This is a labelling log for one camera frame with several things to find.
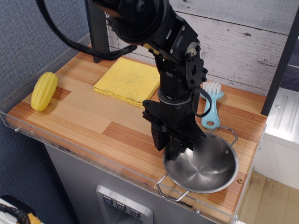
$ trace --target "black pole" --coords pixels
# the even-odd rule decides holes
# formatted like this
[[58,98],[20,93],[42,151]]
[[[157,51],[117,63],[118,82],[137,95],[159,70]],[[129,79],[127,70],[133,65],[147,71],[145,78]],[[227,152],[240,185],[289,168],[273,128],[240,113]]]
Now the black pole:
[[276,69],[272,84],[270,86],[265,104],[263,105],[262,109],[262,115],[268,116],[271,110],[271,107],[273,105],[273,102],[275,100],[277,91],[279,89],[281,80],[284,76],[286,67],[289,63],[289,60],[291,58],[292,52],[295,48],[296,41],[299,36],[299,8],[297,9],[297,13],[295,15],[295,19],[293,22],[293,25],[290,30],[290,34],[288,36],[288,39],[285,43],[284,51],[282,52],[281,58],[278,63],[278,67]]
[[[92,0],[85,0],[85,7],[92,48],[103,53],[109,53],[109,40],[104,11],[96,7]],[[98,57],[93,57],[95,63],[98,63],[100,60]]]

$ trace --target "sponge cloth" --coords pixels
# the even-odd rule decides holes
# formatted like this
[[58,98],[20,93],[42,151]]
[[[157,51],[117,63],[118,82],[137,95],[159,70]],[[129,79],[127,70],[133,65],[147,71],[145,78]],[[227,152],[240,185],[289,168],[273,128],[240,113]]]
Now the sponge cloth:
[[108,72],[93,86],[93,90],[142,107],[160,85],[157,68],[119,58]]

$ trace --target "wooden countertop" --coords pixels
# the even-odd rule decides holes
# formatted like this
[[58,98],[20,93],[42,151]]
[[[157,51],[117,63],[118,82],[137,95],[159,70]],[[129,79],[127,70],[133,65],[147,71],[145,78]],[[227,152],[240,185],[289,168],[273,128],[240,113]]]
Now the wooden countertop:
[[[154,147],[150,123],[142,118],[143,109],[93,91],[93,85],[113,63],[95,64],[91,56],[79,53],[56,73],[58,87],[45,111],[34,111],[29,95],[8,113],[7,121],[26,134],[158,194],[155,183],[165,174],[163,152]],[[244,186],[237,179],[247,178],[266,117],[260,114],[265,97],[226,86],[222,90],[218,114],[221,125],[233,128],[239,137],[234,144],[240,163],[238,175],[220,192],[190,193],[182,199],[182,206],[228,223],[230,219],[222,212],[235,213]],[[157,93],[152,100],[158,101]],[[204,107],[201,99],[199,111]],[[228,130],[215,133],[228,142],[234,139]],[[168,186],[162,188],[165,194],[177,197],[178,192],[184,192],[169,178],[163,184]]]

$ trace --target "metal bowl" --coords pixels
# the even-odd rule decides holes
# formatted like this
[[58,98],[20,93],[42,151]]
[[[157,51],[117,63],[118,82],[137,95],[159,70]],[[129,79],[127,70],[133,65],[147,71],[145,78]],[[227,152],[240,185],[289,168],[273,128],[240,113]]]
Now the metal bowl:
[[[213,133],[205,134],[208,138],[219,138]],[[165,150],[163,155],[167,175],[178,186],[190,192],[209,194],[223,190],[234,181],[238,173],[238,156],[232,145],[223,138],[221,138],[221,166],[194,166],[193,151],[188,148],[175,161],[167,160],[168,153],[169,151]]]

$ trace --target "brush handle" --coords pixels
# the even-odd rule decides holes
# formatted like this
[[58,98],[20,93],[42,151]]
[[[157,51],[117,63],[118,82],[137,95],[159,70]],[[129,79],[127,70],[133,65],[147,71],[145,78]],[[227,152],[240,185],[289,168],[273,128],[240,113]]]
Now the brush handle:
[[[205,127],[206,129],[214,129],[218,126],[220,126],[220,121],[219,121],[219,117],[218,117],[218,113],[217,113],[217,104],[216,101],[220,98],[222,98],[224,95],[223,92],[221,92],[220,94],[217,95],[210,95],[211,99],[212,99],[212,109],[211,111],[201,119],[201,124],[203,125],[203,127]],[[210,102],[207,100],[206,101],[206,107],[205,107],[205,111],[207,111],[207,109],[210,107]]]

